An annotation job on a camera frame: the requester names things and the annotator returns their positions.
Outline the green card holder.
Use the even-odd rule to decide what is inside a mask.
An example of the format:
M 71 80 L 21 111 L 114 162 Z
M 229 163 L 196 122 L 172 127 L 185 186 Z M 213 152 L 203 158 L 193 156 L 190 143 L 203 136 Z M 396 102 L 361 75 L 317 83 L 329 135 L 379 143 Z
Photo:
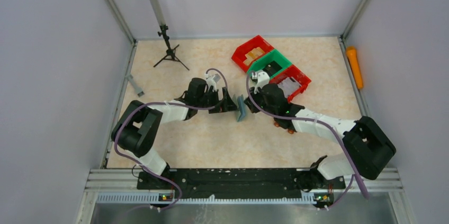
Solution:
M 246 104 L 244 103 L 244 96 L 239 95 L 236 98 L 236 100 L 237 100 L 237 108 L 238 108 L 237 122 L 243 122 L 247 116 Z

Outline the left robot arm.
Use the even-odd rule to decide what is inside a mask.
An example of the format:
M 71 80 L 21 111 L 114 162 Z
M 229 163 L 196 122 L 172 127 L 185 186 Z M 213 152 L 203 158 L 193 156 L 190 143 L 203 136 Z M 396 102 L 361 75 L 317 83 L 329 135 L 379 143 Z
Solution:
M 168 164 L 153 148 L 159 126 L 187 121 L 199 110 L 207 110 L 210 114 L 241 110 L 231 99 L 227 87 L 221 92 L 222 98 L 212 78 L 192 78 L 187 90 L 170 102 L 144 104 L 131 101 L 111 133 L 114 147 L 122 148 L 122 155 L 144 170 L 160 176 Z

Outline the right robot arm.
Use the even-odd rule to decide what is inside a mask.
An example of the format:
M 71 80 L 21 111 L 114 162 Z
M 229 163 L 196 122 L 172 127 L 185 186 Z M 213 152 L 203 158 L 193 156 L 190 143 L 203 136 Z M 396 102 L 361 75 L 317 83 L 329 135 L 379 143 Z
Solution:
M 341 147 L 341 154 L 322 156 L 311 165 L 311 170 L 326 180 L 345 175 L 354 175 L 359 183 L 363 178 L 375 180 L 397 152 L 371 117 L 363 115 L 357 120 L 345 120 L 314 112 L 289 102 L 275 84 L 246 90 L 245 103 L 251 112 L 271 116 L 277 127 L 290 134 L 308 133 Z

